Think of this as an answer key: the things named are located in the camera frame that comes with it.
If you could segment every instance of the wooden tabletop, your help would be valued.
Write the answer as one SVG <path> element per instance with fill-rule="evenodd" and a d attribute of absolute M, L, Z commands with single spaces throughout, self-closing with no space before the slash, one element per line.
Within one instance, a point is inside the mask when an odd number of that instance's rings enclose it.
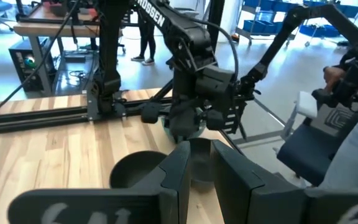
<path fill-rule="evenodd" d="M 78 15 L 82 21 L 90 21 L 90 15 Z M 58 19 L 63 21 L 63 17 L 57 17 L 50 12 L 45 6 L 39 6 L 37 10 L 31 14 L 30 18 L 33 19 Z M 57 33 L 60 24 L 48 23 L 31 23 L 31 22 L 18 22 L 14 27 L 16 34 L 21 36 L 45 36 L 50 37 Z M 96 37 L 99 35 L 98 26 L 74 26 L 75 34 L 77 37 Z M 71 37 L 70 26 L 65 26 L 60 33 L 60 37 Z"/>
<path fill-rule="evenodd" d="M 142 100 L 158 89 L 129 91 L 128 100 Z M 10 101 L 0 114 L 83 106 L 85 95 Z M 204 138 L 227 141 L 217 131 Z M 108 188 L 115 163 L 136 151 L 169 154 L 175 145 L 160 122 L 144 124 L 139 116 L 122 121 L 80 123 L 0 134 L 0 224 L 7 223 L 9 203 L 19 194 L 44 188 Z M 214 190 L 190 192 L 188 223 L 223 223 Z"/>

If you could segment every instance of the wire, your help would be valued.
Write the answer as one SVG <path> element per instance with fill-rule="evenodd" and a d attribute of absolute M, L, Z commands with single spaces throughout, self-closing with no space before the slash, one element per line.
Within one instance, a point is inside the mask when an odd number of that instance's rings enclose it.
<path fill-rule="evenodd" d="M 233 57 L 234 57 L 234 77 L 235 77 L 235 80 L 237 81 L 237 78 L 239 76 L 239 58 L 238 58 L 238 55 L 237 55 L 236 47 L 234 46 L 234 43 L 233 43 L 233 41 L 231 39 L 231 36 L 224 29 L 220 28 L 216 24 L 213 24 L 212 22 L 202 21 L 202 20 L 199 20 L 199 19 L 189 17 L 189 16 L 187 16 L 185 14 L 182 14 L 182 13 L 174 10 L 168 4 L 166 4 L 165 6 L 170 11 L 175 13 L 176 15 L 178 15 L 180 17 L 183 17 L 183 18 L 186 18 L 186 19 L 189 19 L 190 21 L 197 22 L 199 24 L 212 26 L 215 29 L 217 29 L 218 31 L 220 31 L 225 36 L 225 38 L 229 41 L 230 48 L 231 48 L 231 50 L 233 52 Z M 240 132 L 241 132 L 241 136 L 245 139 L 246 138 L 246 132 L 245 132 L 244 127 L 243 127 L 243 125 L 241 123 L 241 119 L 240 119 L 240 116 L 239 116 L 239 114 L 237 112 L 237 108 L 236 108 L 236 100 L 235 100 L 236 92 L 235 92 L 235 90 L 236 90 L 236 88 L 233 86 L 233 91 L 232 91 L 232 96 L 231 96 L 232 97 L 232 108 L 233 108 L 233 111 L 234 111 L 234 115 L 236 116 L 237 122 L 239 124 L 239 129 L 240 129 Z"/>
<path fill-rule="evenodd" d="M 2 102 L 0 102 L 0 108 L 4 106 L 27 82 L 31 80 L 31 78 L 38 73 L 38 71 L 41 69 L 41 66 L 44 65 L 46 62 L 48 55 L 50 53 L 50 50 L 52 49 L 53 43 L 59 36 L 59 34 L 62 32 L 63 28 L 67 24 L 67 22 L 70 20 L 71 15 L 73 14 L 74 10 L 77 8 L 78 3 L 80 0 L 76 0 L 72 9 L 68 13 L 67 17 L 64 19 L 62 25 L 60 26 L 59 30 L 55 34 L 55 36 L 52 38 L 52 41 L 50 42 L 50 45 L 48 46 L 47 50 L 45 51 L 44 57 L 42 58 L 41 62 L 38 64 L 37 68 L 34 69 L 34 71 Z"/>

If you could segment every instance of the gray floor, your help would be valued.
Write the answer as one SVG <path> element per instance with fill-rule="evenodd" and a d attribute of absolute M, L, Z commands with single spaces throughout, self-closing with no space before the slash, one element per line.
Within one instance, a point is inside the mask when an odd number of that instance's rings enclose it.
<path fill-rule="evenodd" d="M 139 53 L 139 37 L 131 30 L 124 31 L 123 44 L 126 44 L 126 55 L 119 56 L 118 71 L 122 77 L 122 89 L 143 89 L 161 87 L 172 78 L 172 72 L 165 65 L 171 55 L 163 44 L 162 37 L 157 36 L 156 64 L 153 66 L 142 66 L 131 62 L 130 58 Z M 20 41 L 21 37 L 15 34 L 0 34 L 0 101 L 18 86 L 19 79 L 11 62 L 8 48 Z M 271 110 L 280 119 L 286 121 L 293 109 L 293 102 L 299 91 L 312 91 L 324 85 L 322 69 L 327 65 L 337 64 L 344 53 L 343 49 L 337 49 L 336 45 L 316 39 L 308 48 L 304 43 L 308 38 L 301 35 L 291 42 L 289 47 L 283 47 L 269 67 L 269 73 L 265 80 L 258 83 L 257 88 L 262 92 L 257 96 L 257 102 L 250 102 L 244 111 L 242 123 L 247 135 L 253 142 L 244 143 L 237 140 L 244 153 L 254 162 L 260 164 L 272 172 L 281 172 L 289 181 L 297 184 L 293 173 L 281 162 L 277 161 L 272 147 L 279 147 L 282 141 L 278 137 L 271 137 L 269 133 L 283 128 L 279 122 L 265 110 L 261 105 Z M 75 46 L 71 39 L 65 39 L 65 48 L 74 50 Z M 245 75 L 255 65 L 271 41 L 253 41 L 248 47 L 247 41 L 241 39 L 237 47 L 240 58 L 240 76 Z M 228 44 L 219 44 L 217 49 L 219 66 L 233 69 L 233 59 Z M 20 91 L 13 99 L 21 100 L 27 98 Z M 233 135 L 239 139 L 239 133 Z"/>

